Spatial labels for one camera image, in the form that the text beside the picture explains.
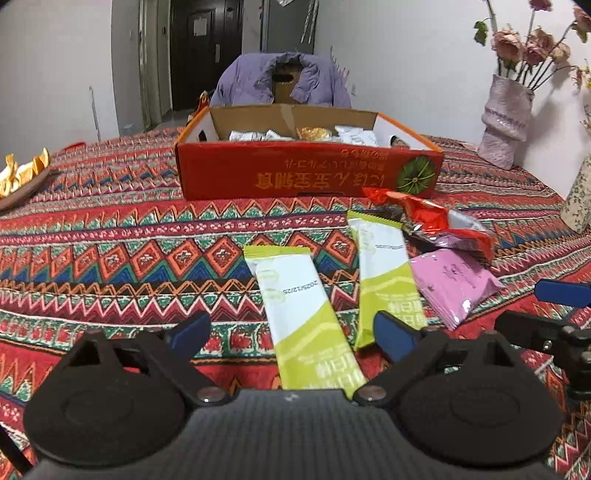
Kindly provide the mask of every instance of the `dark brown door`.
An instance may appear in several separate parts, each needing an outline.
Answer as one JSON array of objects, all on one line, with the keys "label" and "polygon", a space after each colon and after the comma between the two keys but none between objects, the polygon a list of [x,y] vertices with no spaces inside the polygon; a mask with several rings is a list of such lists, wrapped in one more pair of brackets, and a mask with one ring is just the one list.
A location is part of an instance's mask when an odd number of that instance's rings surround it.
[{"label": "dark brown door", "polygon": [[173,109],[195,108],[242,52],[243,0],[172,0]]}]

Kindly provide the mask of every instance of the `gold snack wrapper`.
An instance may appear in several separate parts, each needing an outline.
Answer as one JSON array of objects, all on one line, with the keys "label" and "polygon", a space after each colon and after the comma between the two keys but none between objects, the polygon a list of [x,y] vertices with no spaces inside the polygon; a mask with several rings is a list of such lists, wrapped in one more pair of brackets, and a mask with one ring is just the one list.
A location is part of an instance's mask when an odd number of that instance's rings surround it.
[{"label": "gold snack wrapper", "polygon": [[46,148],[38,157],[28,163],[18,166],[14,155],[6,156],[6,167],[0,172],[0,198],[7,197],[14,191],[29,183],[43,170],[49,167],[49,152]]},{"label": "gold snack wrapper", "polygon": [[297,130],[297,134],[302,140],[308,142],[328,140],[332,136],[330,130],[321,127],[302,127]]}]

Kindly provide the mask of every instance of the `red box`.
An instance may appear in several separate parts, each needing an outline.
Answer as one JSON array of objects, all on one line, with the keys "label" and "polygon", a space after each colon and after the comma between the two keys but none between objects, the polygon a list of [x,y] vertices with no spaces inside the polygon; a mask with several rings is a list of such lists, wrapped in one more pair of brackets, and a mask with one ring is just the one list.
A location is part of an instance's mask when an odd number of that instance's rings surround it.
[{"label": "red box", "polygon": [[[330,142],[230,142],[230,132],[269,129],[297,138],[297,129],[350,125],[373,130],[383,147]],[[409,148],[391,147],[403,142]],[[363,196],[387,187],[429,198],[442,150],[381,114],[308,105],[206,108],[177,139],[178,172],[187,200]]]}]

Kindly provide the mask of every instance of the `red geometric tablecloth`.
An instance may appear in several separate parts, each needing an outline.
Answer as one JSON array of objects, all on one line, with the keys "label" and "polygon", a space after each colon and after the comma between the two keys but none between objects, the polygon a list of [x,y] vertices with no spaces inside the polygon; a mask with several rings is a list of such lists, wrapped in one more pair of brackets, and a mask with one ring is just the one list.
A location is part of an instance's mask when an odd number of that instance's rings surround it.
[{"label": "red geometric tablecloth", "polygon": [[[24,405],[87,328],[127,337],[207,310],[212,336],[196,366],[231,391],[278,388],[244,245],[310,247],[345,333],[350,341],[356,335],[358,258],[345,216],[367,210],[368,201],[186,202],[171,149],[177,134],[152,132],[57,154],[47,186],[0,213],[0,421],[27,451]],[[496,232],[492,271],[507,286],[455,335],[476,336],[508,307],[586,324],[588,309],[540,304],[531,292],[539,278],[591,281],[591,231],[570,231],[558,216],[560,197],[526,171],[498,170],[458,142],[435,140],[446,161],[434,200]],[[435,320],[428,306],[426,313]],[[566,400],[561,371],[546,356],[523,356],[570,412],[549,464],[571,480],[587,478],[589,406]],[[359,360],[368,376],[385,366],[376,350]],[[0,478],[13,475],[0,463]]]}]

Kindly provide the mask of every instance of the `pink snack packet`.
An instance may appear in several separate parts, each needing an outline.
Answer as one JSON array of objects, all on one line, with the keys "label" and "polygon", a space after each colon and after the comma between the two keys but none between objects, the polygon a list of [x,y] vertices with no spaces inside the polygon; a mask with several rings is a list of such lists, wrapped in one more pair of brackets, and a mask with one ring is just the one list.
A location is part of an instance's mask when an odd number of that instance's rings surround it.
[{"label": "pink snack packet", "polygon": [[410,261],[417,288],[455,330],[484,299],[505,286],[470,254],[442,248]]}]

